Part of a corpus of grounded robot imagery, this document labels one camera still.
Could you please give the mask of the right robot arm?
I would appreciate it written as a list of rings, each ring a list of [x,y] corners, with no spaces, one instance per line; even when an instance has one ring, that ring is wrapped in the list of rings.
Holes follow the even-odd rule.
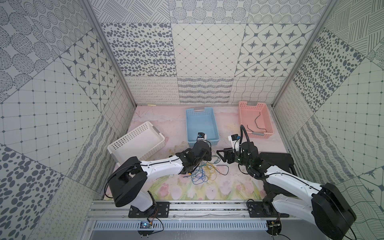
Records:
[[[232,147],[218,150],[223,162],[237,163],[247,175],[263,181],[266,215],[275,211],[312,223],[332,240],[342,240],[357,216],[340,190],[331,183],[317,184],[296,175],[293,158],[284,153],[259,153],[252,143],[232,142]]]

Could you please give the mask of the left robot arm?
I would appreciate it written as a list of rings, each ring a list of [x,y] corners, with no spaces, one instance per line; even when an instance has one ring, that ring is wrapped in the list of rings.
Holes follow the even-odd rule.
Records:
[[[137,157],[131,157],[108,177],[107,185],[116,207],[131,205],[149,217],[156,211],[157,203],[149,191],[143,190],[147,181],[191,174],[202,161],[211,160],[211,143],[198,140],[192,148],[167,159],[139,161]]]

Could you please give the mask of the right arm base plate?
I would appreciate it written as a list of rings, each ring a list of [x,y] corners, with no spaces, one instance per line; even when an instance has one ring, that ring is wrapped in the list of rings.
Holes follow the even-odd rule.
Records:
[[[250,215],[250,218],[289,218],[288,214],[278,213],[272,204],[267,202],[248,200],[246,206]]]

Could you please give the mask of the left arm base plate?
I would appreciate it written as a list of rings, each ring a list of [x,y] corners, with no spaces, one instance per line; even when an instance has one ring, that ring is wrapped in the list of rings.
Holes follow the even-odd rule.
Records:
[[[167,218],[169,216],[169,210],[170,202],[156,202],[144,212],[134,206],[131,206],[129,218]]]

